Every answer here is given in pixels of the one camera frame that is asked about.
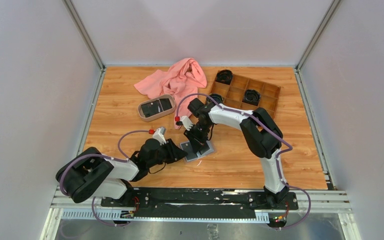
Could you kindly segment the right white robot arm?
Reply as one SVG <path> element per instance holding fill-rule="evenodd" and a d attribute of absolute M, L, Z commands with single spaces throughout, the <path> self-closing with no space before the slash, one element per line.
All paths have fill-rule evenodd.
<path fill-rule="evenodd" d="M 184 135 L 193 152 L 204 149 L 214 125 L 240 130 L 250 151 L 260 158 L 265 179 L 263 189 L 266 204 L 272 209 L 281 207 L 289 192 L 289 188 L 282 182 L 284 175 L 281 165 L 275 160 L 282 146 L 283 134 L 269 113 L 262 107 L 252 111 L 227 107 L 212 101 L 204 104 L 198 98 L 193 99 L 187 108 L 197 118 L 197 123 L 193 124 L 187 116 L 177 116 L 175 120 L 185 127 Z"/>

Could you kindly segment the beige oval card tray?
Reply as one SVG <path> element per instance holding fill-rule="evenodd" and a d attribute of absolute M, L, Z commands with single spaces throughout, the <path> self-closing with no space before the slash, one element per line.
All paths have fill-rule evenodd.
<path fill-rule="evenodd" d="M 176 109 L 175 99 L 170 94 L 163 94 L 139 104 L 138 115 L 144 122 L 151 122 L 173 113 Z"/>

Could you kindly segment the black VIP credit card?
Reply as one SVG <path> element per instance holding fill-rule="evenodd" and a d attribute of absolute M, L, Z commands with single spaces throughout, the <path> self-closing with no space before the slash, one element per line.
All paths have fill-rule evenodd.
<path fill-rule="evenodd" d="M 213 149 L 210 141 L 207 141 L 204 144 L 204 146 L 201 148 L 201 150 L 199 151 L 201 156 L 206 156 L 206 155 L 211 154 L 213 152 L 214 152 L 214 149 Z"/>

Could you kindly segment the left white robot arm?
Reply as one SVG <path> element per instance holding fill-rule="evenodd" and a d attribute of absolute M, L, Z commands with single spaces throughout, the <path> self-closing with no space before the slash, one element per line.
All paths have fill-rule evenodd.
<path fill-rule="evenodd" d="M 171 139 L 161 144 L 149 138 L 129 159 L 110 157 L 89 147 L 60 168 L 55 179 L 60 191 L 76 204 L 92 197 L 105 197 L 126 207 L 133 201 L 131 182 L 143 179 L 156 165 L 172 164 L 187 155 Z"/>

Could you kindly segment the pink card holder wallet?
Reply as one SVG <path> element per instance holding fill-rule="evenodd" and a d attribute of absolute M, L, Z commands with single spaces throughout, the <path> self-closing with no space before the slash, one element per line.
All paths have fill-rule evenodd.
<path fill-rule="evenodd" d="M 215 152 L 215 149 L 209 140 L 206 141 L 203 149 L 197 152 L 193 151 L 192 145 L 189 141 L 180 143 L 180 148 L 187 152 L 187 156 L 185 157 L 186 162 L 199 160 Z"/>

